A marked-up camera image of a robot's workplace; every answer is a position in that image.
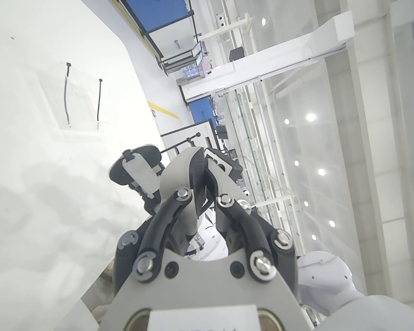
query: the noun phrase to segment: robotic hand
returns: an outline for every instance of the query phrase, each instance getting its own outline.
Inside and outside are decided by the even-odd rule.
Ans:
[[[322,331],[414,330],[413,309],[384,296],[357,298],[357,293],[350,293],[348,278],[340,289],[327,287],[322,280],[308,282],[308,276],[327,277],[313,267],[336,264],[324,254],[299,259],[305,278],[298,283],[292,238],[251,211],[233,175],[242,168],[236,169],[234,161],[220,152],[187,148],[159,171],[159,190],[150,185],[155,183],[150,169],[158,164],[138,150],[131,153],[134,159],[120,158],[118,168],[131,174],[120,182],[134,181],[144,196],[156,202],[159,194],[160,203],[138,230],[125,233],[118,242],[116,296],[101,331],[309,330],[296,296],[300,303],[331,314],[319,325]],[[126,164],[137,157],[147,168],[144,164],[130,170]],[[137,175],[141,168],[149,171],[149,181]],[[112,178],[120,180],[113,172]],[[216,228],[226,240],[229,256],[211,262],[184,258],[199,217],[213,203]],[[316,302],[322,294],[330,301]],[[344,295],[341,301],[332,303],[339,294]]]

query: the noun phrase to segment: metal screw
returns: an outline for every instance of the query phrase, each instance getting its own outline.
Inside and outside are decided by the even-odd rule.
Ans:
[[[138,242],[138,233],[131,230],[123,234],[118,241],[118,249],[123,250],[125,246],[135,245]]]
[[[141,258],[136,266],[136,270],[140,274],[145,274],[153,268],[153,260],[147,257]]]
[[[280,229],[278,230],[278,237],[275,239],[274,243],[279,249],[283,250],[289,250],[293,246],[293,241],[289,234]]]
[[[177,201],[183,202],[191,196],[191,192],[188,188],[182,187],[177,191]]]
[[[255,259],[255,265],[256,269],[261,274],[268,274],[270,272],[270,267],[272,266],[270,260],[268,260],[266,257],[257,257]]]
[[[246,212],[251,212],[250,204],[246,200],[237,200],[237,202]]]
[[[218,197],[218,203],[222,207],[231,207],[233,205],[233,197],[228,194],[223,194],[222,196]]]

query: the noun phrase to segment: ceiling light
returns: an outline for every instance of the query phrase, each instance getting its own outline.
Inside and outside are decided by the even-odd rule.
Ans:
[[[308,120],[309,122],[312,122],[312,121],[316,120],[316,115],[315,115],[314,113],[309,113],[309,114],[307,115],[307,120]]]

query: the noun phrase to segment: black bar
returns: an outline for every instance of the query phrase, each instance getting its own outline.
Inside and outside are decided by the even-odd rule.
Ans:
[[[185,106],[186,106],[186,107],[188,107],[188,102],[187,102],[187,101],[186,101],[186,99],[185,99],[184,91],[182,90],[181,85],[178,85],[178,87],[179,87],[179,89],[180,89],[180,93],[181,93],[182,100],[183,100],[183,102],[185,103]]]
[[[193,11],[193,9],[191,8],[191,1],[188,0],[188,6],[190,8],[190,11]],[[191,20],[193,21],[193,29],[195,30],[195,36],[196,36],[196,43],[199,43],[198,40],[198,33],[196,32],[196,25],[195,25],[195,18],[194,18],[194,14],[191,16]]]
[[[100,91],[98,93],[97,126],[99,126],[98,124],[100,123],[101,82],[103,82],[103,80],[100,78],[99,81],[100,81]]]
[[[161,151],[160,153],[161,153],[161,154],[162,154],[162,153],[165,153],[166,151],[169,151],[169,150],[171,150],[171,149],[173,149],[173,148],[177,149],[177,147],[178,147],[179,145],[184,144],[185,142],[190,143],[190,144],[191,144],[191,146],[193,146],[193,147],[194,147],[194,146],[195,146],[195,143],[194,143],[194,142],[192,142],[192,139],[193,139],[193,138],[200,137],[200,136],[201,136],[201,133],[200,133],[200,132],[197,132],[196,134],[194,134],[194,136],[189,137],[189,138],[187,138],[187,139],[183,140],[182,142],[179,142],[178,144],[172,145],[171,147],[169,147],[169,148],[167,148],[167,149],[164,149],[164,150],[163,150],[163,151]]]
[[[66,113],[66,119],[68,120],[68,126],[70,127],[70,121],[69,121],[69,113],[68,113],[68,104],[66,103],[66,91],[68,89],[68,78],[69,78],[69,69],[71,64],[70,63],[66,63],[67,66],[67,71],[66,71],[66,77],[65,77],[65,90],[63,92],[63,101],[65,104],[65,113]]]
[[[191,11],[188,12],[188,14],[186,16],[180,17],[180,18],[178,18],[176,20],[173,20],[171,22],[168,22],[167,24],[161,25],[160,27],[157,27],[157,28],[154,28],[152,30],[149,30],[147,33],[150,34],[150,33],[153,33],[153,32],[155,32],[157,30],[160,30],[162,28],[168,27],[169,25],[172,25],[172,24],[174,24],[174,23],[176,23],[178,21],[181,21],[181,20],[184,20],[186,18],[189,18],[189,17],[193,16],[193,14],[194,14],[194,12],[193,12],[193,10],[191,10]]]
[[[178,65],[178,63],[182,63],[182,62],[184,62],[185,60],[187,60],[187,58],[188,57],[185,57],[185,58],[182,58],[182,59],[178,59],[178,60],[176,60],[175,62],[173,62],[173,63],[164,63],[164,66],[165,67],[170,67],[170,66],[173,66],[173,65]],[[190,60],[187,60],[188,62],[190,62],[190,61],[194,61],[194,62],[196,62],[196,59],[195,58],[193,58],[192,56],[190,56]]]
[[[175,56],[172,56],[172,57],[170,57],[170,58],[167,58],[167,59],[165,59],[165,60],[162,60],[161,62],[163,62],[163,63],[164,63],[164,62],[167,62],[168,60],[171,60],[171,59],[173,59],[173,58],[179,57],[179,56],[181,56],[181,55],[183,55],[183,54],[190,53],[192,50],[193,50],[193,49],[186,50],[185,52],[179,53],[179,54],[177,54],[177,55],[175,55]]]

